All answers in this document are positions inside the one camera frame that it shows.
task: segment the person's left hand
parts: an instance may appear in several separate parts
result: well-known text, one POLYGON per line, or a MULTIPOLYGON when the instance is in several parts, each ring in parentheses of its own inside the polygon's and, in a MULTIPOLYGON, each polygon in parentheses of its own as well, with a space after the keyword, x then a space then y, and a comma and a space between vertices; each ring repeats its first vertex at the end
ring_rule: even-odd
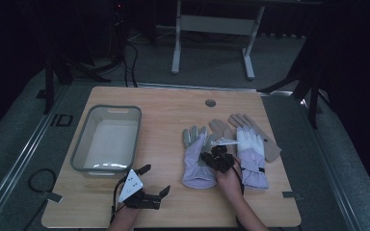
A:
POLYGON ((118 211, 107 231, 129 231, 137 220, 142 209, 132 209, 120 203, 118 211))

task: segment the metal stand leg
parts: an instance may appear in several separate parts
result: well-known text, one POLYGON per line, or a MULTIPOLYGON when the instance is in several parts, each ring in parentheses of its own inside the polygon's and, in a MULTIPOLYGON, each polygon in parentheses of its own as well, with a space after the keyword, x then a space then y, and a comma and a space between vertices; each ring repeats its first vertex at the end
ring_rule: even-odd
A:
POLYGON ((181 1, 176 1, 176 33, 175 48, 173 50, 172 74, 179 73, 179 62, 181 59, 181 1))
POLYGON ((257 36, 257 31, 259 29, 260 20, 264 13, 264 7, 260 7, 259 12, 254 21, 253 27, 251 28, 251 39, 247 48, 242 49, 243 60, 245 62, 245 69, 248 79, 254 79, 253 67, 251 65, 251 48, 253 47, 254 40, 257 36))

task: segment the metal rail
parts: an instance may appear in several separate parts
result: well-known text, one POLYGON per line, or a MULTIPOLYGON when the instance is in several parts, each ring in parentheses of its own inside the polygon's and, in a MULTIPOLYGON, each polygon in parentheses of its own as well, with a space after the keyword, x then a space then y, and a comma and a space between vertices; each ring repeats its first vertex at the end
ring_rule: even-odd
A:
POLYGON ((68 86, 60 86, 59 93, 55 98, 55 103, 51 111, 47 115, 43 115, 31 138, 27 141, 15 163, 2 180, 0 184, 0 212, 5 206, 8 198, 10 197, 14 187, 16 186, 17 181, 23 173, 23 170, 27 167, 30 159, 35 153, 36 148, 38 147, 47 127, 49 126, 50 120, 54 116, 53 112, 59 105, 67 90, 68 86))

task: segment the white glove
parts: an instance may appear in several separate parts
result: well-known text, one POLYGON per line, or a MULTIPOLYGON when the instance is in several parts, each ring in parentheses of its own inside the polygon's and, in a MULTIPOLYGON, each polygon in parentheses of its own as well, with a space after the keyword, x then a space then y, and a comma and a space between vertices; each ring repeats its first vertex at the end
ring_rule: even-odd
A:
POLYGON ((253 128, 237 128, 238 157, 241 160, 242 183, 247 187, 268 189, 264 173, 264 144, 260 135, 253 128))
POLYGON ((200 160, 201 152, 209 152, 211 141, 215 140, 212 134, 208 136, 206 127, 198 131, 197 126, 191 130, 185 129, 182 133, 185 145, 185 171, 182 183, 192 189, 208 189, 216 185, 216 177, 204 161, 200 160))
POLYGON ((237 128, 237 151, 241 152, 246 149, 252 148, 257 154, 264 156, 264 143, 263 138, 256 134, 253 128, 246 125, 237 128))

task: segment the white metal stand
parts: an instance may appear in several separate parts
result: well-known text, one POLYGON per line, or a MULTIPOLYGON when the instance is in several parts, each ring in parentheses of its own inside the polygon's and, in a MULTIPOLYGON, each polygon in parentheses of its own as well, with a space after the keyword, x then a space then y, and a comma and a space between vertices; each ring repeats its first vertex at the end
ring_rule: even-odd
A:
POLYGON ((177 1, 176 6, 176 33, 175 48, 173 50, 172 74, 179 73, 179 63, 181 55, 181 31, 197 31, 208 33, 222 33, 241 36, 250 36, 249 45, 242 49, 245 62, 245 69, 248 79, 254 78, 253 67, 251 64, 251 48, 257 36, 257 30, 265 7, 260 7, 255 20, 220 18, 210 16, 196 16, 181 14, 181 1, 177 1))

